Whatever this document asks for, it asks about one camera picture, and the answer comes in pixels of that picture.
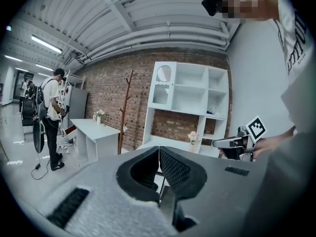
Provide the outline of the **person's right hand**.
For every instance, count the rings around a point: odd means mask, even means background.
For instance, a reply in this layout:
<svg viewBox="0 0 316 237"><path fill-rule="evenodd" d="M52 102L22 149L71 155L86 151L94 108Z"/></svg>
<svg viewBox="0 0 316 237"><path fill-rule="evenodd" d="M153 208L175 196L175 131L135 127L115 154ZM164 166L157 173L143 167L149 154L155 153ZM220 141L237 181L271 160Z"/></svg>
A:
<svg viewBox="0 0 316 237"><path fill-rule="evenodd" d="M256 159L258 155L264 151L274 150L280 143L280 138L278 136L269 137L269 138L261 138L257 141L253 156Z"/></svg>

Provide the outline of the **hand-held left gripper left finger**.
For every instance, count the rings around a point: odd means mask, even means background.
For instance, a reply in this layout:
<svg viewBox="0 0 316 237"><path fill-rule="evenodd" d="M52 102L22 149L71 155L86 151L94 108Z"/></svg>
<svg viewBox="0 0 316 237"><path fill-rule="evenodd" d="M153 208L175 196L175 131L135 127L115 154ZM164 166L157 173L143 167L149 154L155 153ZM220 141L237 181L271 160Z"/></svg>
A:
<svg viewBox="0 0 316 237"><path fill-rule="evenodd" d="M158 147L88 164L58 185L40 212L74 237L170 237L177 234L154 188Z"/></svg>

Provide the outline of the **white metal shelf rack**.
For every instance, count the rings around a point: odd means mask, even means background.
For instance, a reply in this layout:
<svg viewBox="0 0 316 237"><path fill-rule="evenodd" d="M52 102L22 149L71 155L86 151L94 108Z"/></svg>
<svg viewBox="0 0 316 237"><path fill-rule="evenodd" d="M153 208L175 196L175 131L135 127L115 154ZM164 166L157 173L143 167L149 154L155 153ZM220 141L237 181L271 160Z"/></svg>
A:
<svg viewBox="0 0 316 237"><path fill-rule="evenodd" d="M65 95L66 95L66 88L69 85L72 85L74 87L80 87L80 89L83 89L83 85L85 82L85 76L84 77L79 77L75 74L72 74L71 71L68 71L68 73L65 76L66 80L61 81L59 83L59 96L58 96L58 101L59 102L64 102Z"/></svg>

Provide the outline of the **white box red interior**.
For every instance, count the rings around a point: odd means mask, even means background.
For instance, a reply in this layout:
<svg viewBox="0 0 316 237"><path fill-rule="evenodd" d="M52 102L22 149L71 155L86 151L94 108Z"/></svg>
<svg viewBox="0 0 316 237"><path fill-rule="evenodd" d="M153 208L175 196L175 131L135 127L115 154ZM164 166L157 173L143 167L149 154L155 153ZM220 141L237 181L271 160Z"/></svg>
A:
<svg viewBox="0 0 316 237"><path fill-rule="evenodd" d="M72 125L67 129L63 129L63 134L67 142L72 142L72 140L77 135L77 127L75 125Z"/></svg>

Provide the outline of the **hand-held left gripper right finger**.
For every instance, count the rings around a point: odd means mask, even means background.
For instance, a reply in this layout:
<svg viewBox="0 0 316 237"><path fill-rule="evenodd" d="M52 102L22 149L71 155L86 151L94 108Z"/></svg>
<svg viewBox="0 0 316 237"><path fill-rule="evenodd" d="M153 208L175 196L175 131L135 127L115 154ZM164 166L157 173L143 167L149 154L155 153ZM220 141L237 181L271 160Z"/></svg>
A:
<svg viewBox="0 0 316 237"><path fill-rule="evenodd" d="M244 162L161 146L159 161L173 192L178 237L241 235L266 172L266 157Z"/></svg>

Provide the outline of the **person's own torso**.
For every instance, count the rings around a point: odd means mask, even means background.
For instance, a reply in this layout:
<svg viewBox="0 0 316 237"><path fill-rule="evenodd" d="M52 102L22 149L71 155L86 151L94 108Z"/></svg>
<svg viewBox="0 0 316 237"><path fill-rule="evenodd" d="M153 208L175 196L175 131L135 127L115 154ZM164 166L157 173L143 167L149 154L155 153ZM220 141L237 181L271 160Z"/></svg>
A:
<svg viewBox="0 0 316 237"><path fill-rule="evenodd" d="M282 27L281 44L289 87L296 85L307 72L316 67L316 43L304 19L290 0L278 0L279 21ZM308 207L313 206L316 189L316 125L304 133L297 133L269 153L266 175L261 191L250 208L247 235L260 230L264 236L300 235L313 218Z"/></svg>

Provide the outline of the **white flower vase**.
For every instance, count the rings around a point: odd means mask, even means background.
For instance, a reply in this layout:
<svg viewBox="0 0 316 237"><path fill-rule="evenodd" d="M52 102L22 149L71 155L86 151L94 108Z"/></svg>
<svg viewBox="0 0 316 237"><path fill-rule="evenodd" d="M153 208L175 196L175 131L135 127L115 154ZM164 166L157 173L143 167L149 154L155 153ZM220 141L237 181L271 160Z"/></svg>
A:
<svg viewBox="0 0 316 237"><path fill-rule="evenodd" d="M101 124L101 118L104 114L105 112L102 109L93 113L93 119L97 122L97 124Z"/></svg>

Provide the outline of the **black office chair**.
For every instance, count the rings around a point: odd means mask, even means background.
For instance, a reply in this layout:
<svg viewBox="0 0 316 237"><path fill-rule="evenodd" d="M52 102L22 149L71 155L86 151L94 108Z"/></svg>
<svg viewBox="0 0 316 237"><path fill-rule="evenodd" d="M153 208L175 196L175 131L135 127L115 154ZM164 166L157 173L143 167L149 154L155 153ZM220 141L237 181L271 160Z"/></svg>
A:
<svg viewBox="0 0 316 237"><path fill-rule="evenodd" d="M33 102L30 99L24 99L22 106L22 126L32 126L33 125Z"/></svg>

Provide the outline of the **brown wooden coat rack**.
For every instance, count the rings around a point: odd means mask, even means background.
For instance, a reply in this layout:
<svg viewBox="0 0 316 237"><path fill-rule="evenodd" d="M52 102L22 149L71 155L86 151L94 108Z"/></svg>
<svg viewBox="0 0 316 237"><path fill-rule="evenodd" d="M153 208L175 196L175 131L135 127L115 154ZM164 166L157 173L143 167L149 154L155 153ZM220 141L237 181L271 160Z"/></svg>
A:
<svg viewBox="0 0 316 237"><path fill-rule="evenodd" d="M136 75L137 74L134 73L134 70L131 70L129 77L125 77L125 81L127 83L127 88L124 88L124 91L125 91L124 103L123 103L123 107L119 109L121 111L121 115L118 116L120 118L120 134L119 134L119 141L118 141L118 155L121 154L121 150L122 150L122 142L123 142L123 136L124 136L123 129L124 129L124 125L125 125L124 120L125 120L127 101L130 99L129 89L130 89L130 85L131 85L131 80Z"/></svg>

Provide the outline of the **person's right forearm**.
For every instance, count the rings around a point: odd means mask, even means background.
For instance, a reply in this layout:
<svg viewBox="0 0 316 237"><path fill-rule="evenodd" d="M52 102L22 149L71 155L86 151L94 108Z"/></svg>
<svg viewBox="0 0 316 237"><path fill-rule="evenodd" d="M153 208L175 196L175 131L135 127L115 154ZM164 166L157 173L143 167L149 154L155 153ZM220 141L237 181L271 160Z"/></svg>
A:
<svg viewBox="0 0 316 237"><path fill-rule="evenodd" d="M282 142L284 142L287 139L292 138L297 133L296 127L293 126L288 131L284 132L281 135L278 135L275 137L275 146L278 147Z"/></svg>

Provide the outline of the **grey metal cabinet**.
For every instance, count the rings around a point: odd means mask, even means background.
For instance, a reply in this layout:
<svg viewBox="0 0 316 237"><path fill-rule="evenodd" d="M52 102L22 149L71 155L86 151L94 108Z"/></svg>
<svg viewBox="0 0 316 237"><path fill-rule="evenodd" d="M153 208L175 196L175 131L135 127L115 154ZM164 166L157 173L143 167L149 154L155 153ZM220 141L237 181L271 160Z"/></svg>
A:
<svg viewBox="0 0 316 237"><path fill-rule="evenodd" d="M87 95L86 90L71 85L67 87L64 104L70 109L65 118L69 120L85 118Z"/></svg>

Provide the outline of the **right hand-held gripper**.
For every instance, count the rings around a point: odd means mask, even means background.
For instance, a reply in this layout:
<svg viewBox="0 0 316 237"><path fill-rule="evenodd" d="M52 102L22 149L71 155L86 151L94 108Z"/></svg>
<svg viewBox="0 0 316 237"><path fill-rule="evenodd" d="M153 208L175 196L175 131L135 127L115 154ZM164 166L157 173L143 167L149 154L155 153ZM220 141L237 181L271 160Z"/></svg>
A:
<svg viewBox="0 0 316 237"><path fill-rule="evenodd" d="M255 145L265 132L265 126L256 116L245 126L240 126L236 136L214 140L212 145L221 148L222 154L228 159L253 161Z"/></svg>

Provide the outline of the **pink flower vase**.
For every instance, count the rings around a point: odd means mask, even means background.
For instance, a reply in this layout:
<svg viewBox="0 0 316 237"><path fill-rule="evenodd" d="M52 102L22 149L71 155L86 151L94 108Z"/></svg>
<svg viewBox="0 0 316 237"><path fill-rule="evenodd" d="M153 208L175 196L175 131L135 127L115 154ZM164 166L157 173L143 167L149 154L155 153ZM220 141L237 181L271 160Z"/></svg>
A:
<svg viewBox="0 0 316 237"><path fill-rule="evenodd" d="M188 138L190 140L190 152L194 152L195 151L195 144L196 141L198 140L198 134L195 131L192 131L191 133L188 134Z"/></svg>

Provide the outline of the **white hutch shelf cabinet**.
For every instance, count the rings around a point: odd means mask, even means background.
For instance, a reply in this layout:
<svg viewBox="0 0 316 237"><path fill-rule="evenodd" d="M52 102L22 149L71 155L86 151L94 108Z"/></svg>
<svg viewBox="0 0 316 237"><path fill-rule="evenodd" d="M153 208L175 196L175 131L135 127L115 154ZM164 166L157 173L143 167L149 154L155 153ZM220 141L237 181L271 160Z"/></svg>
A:
<svg viewBox="0 0 316 237"><path fill-rule="evenodd" d="M185 142L195 131L201 144L210 146L225 136L228 108L227 70L155 62L142 143L151 135Z"/></svg>

